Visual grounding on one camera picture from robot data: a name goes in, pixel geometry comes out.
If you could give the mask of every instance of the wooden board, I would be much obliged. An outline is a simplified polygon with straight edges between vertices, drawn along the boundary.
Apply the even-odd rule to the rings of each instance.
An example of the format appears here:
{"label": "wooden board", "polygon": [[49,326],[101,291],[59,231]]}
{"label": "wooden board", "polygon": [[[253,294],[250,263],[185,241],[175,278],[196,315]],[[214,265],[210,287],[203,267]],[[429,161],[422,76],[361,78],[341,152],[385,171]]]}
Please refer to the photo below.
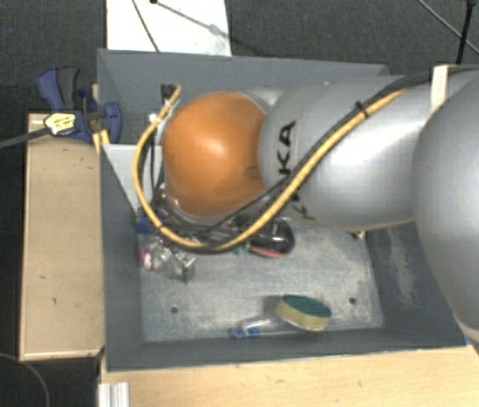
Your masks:
{"label": "wooden board", "polygon": [[131,407],[479,407],[471,347],[331,359],[107,373]]}
{"label": "wooden board", "polygon": [[[44,114],[29,116],[29,130]],[[29,142],[19,357],[96,355],[103,346],[98,176],[94,147],[69,138]]]}

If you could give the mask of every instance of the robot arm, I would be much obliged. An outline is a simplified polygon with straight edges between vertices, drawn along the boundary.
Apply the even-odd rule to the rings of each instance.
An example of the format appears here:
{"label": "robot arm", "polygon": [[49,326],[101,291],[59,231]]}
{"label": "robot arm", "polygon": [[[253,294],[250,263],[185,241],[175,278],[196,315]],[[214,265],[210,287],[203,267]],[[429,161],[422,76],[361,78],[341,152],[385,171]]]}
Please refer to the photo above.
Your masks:
{"label": "robot arm", "polygon": [[[331,147],[280,214],[344,231],[415,221],[454,318],[479,350],[479,70],[450,70],[435,111],[424,80],[370,115],[365,100],[399,80],[352,78],[194,100],[164,130],[167,205],[184,223],[222,220],[297,173],[320,135],[343,126],[356,104],[353,115],[365,121]],[[209,203],[214,198],[217,205]]]}

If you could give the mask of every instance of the gray bin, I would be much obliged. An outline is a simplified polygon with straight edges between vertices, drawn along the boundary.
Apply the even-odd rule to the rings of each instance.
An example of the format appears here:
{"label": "gray bin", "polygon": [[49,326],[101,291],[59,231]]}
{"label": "gray bin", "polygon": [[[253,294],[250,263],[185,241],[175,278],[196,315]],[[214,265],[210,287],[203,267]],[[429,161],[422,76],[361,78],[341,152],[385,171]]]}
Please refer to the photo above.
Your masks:
{"label": "gray bin", "polygon": [[[289,360],[465,343],[427,265],[414,224],[346,232],[293,224],[297,246],[285,259],[203,256],[188,284],[141,269],[130,162],[144,117],[161,104],[160,84],[181,84],[182,101],[253,86],[282,90],[346,76],[384,75],[380,65],[285,59],[127,53],[101,50],[101,102],[119,101],[121,144],[101,158],[105,352],[110,371]],[[227,329],[270,309],[283,293],[331,307],[322,333],[233,339]]]}

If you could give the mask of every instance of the green sponge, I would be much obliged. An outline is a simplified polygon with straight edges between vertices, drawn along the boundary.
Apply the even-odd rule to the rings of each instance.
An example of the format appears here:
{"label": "green sponge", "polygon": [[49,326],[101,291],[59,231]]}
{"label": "green sponge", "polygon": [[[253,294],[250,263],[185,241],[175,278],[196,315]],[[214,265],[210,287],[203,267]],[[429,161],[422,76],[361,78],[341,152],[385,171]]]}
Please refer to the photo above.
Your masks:
{"label": "green sponge", "polygon": [[326,328],[331,311],[325,304],[300,295],[285,295],[279,300],[275,312],[286,322],[311,332]]}

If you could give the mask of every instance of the floor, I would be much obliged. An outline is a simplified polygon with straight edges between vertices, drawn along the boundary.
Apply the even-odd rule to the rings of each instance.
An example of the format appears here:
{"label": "floor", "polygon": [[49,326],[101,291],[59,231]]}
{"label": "floor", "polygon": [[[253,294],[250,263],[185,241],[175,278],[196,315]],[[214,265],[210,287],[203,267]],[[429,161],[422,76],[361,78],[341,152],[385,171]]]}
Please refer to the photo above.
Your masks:
{"label": "floor", "polygon": [[[461,29],[464,0],[426,0]],[[454,61],[458,39],[416,0],[226,0],[231,49],[238,55],[387,64],[393,74]],[[105,47],[105,0],[0,0],[0,140],[25,130],[29,110],[45,108],[35,79],[50,65],[82,68],[96,80]],[[479,48],[479,0],[470,40]],[[479,64],[467,49],[466,63]],[[0,352],[15,355],[23,225],[21,146],[0,151]],[[54,406],[94,405],[95,360],[36,367]],[[30,371],[0,359],[0,405],[44,405]]]}

